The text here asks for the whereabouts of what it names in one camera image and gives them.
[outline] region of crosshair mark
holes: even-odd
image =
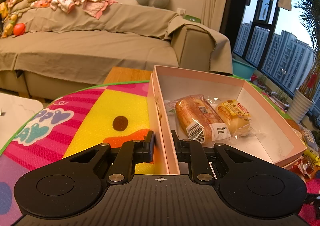
[[[162,183],[162,182],[164,182],[164,181],[167,180],[167,179],[164,179],[163,177],[159,177],[159,178],[157,178],[157,179],[155,179],[155,180],[157,180],[158,182]]]

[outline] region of pink box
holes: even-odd
[[[171,135],[171,129],[175,128],[169,122],[165,102],[193,94],[237,99],[250,112],[260,133],[224,142],[234,148],[287,169],[306,150],[287,122],[247,81],[213,73],[155,66],[150,78],[148,109],[150,128],[157,138],[155,164],[159,174],[180,174],[181,169]]]

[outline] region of wooden table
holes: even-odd
[[[151,74],[151,71],[114,66],[103,84],[150,80]]]

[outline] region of bread roll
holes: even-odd
[[[252,121],[248,110],[237,100],[228,100],[217,105],[216,112],[228,126],[231,135],[249,134]]]
[[[226,124],[203,96],[184,97],[176,103],[175,110],[189,139],[212,146],[213,141],[230,137]]]

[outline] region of qr code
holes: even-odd
[[[207,109],[204,106],[198,106],[202,113],[208,113]]]

